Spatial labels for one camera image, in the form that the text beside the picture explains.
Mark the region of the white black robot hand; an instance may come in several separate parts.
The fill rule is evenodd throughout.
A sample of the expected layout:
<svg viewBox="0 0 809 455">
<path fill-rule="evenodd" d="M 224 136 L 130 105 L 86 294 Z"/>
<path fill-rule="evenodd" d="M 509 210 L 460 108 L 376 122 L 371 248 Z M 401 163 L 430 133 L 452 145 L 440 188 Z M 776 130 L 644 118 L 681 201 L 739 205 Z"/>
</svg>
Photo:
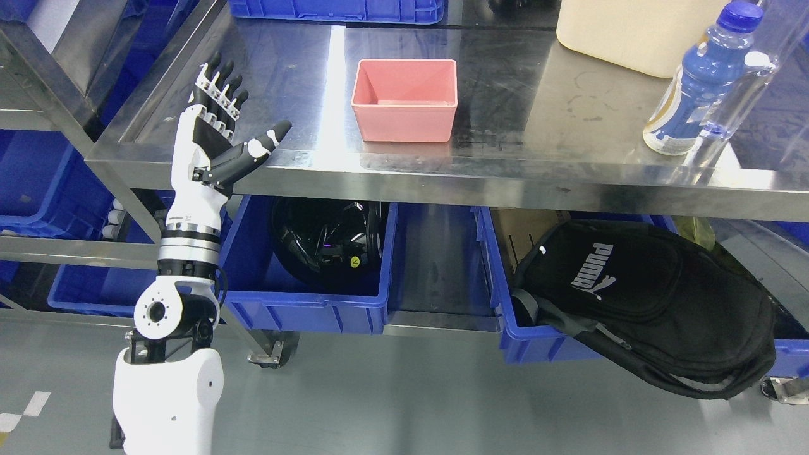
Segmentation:
<svg viewBox="0 0 809 455">
<path fill-rule="evenodd" d="M 174 201 L 167 231 L 219 233 L 221 211 L 235 183 L 263 166 L 292 129 L 291 121 L 281 120 L 253 138 L 236 141 L 235 126 L 249 96 L 242 83 L 242 76 L 234 74 L 234 61 L 223 61 L 220 52 L 200 64 L 174 136 Z"/>
</svg>

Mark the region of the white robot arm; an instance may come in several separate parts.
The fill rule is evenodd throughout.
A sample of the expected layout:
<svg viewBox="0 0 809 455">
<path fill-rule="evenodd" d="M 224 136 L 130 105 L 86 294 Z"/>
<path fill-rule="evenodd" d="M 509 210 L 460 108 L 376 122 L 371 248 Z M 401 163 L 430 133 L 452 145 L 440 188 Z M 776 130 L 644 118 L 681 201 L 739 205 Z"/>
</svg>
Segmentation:
<svg viewBox="0 0 809 455">
<path fill-rule="evenodd" d="M 224 372 L 219 325 L 221 228 L 171 222 L 153 282 L 116 357 L 111 446 L 126 454 L 210 454 Z"/>
</svg>

